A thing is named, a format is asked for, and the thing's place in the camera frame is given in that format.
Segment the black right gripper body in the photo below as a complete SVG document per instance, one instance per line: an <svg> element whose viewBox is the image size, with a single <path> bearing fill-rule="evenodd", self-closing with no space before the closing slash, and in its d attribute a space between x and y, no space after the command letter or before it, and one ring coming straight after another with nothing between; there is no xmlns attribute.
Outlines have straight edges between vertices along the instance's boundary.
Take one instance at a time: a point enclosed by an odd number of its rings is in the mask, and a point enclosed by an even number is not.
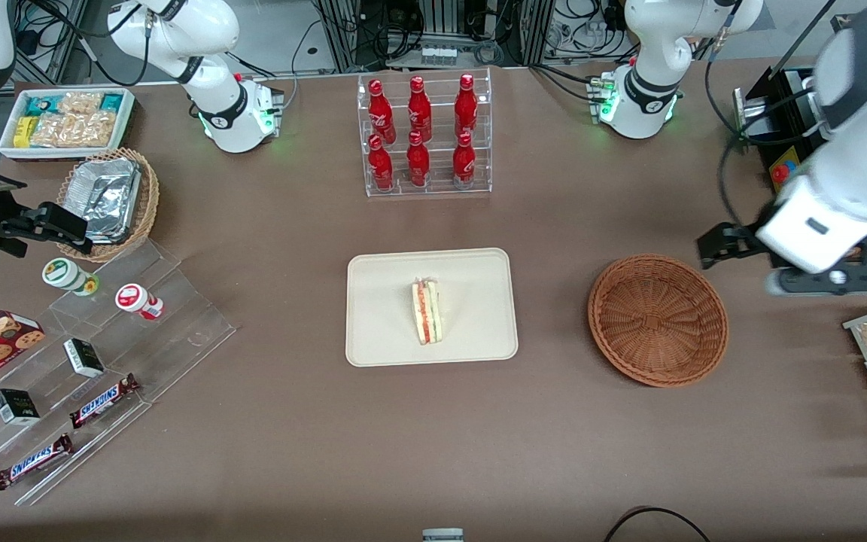
<svg viewBox="0 0 867 542"><path fill-rule="evenodd" d="M24 213L28 207L15 202L14 198L0 198L0 251L16 258L26 257L28 246L17 240L17 231L25 224Z"/></svg>

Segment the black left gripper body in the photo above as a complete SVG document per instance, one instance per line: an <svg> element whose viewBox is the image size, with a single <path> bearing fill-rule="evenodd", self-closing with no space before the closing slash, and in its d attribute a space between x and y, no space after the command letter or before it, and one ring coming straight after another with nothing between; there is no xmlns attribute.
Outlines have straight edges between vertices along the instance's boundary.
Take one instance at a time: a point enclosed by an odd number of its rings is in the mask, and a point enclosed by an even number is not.
<svg viewBox="0 0 867 542"><path fill-rule="evenodd" d="M771 253L771 250L757 238L756 229L753 229L752 226L753 225L736 225L733 227L733 236L735 239L733 258L736 258L736 260L743 260L748 257L764 256L764 254Z"/></svg>

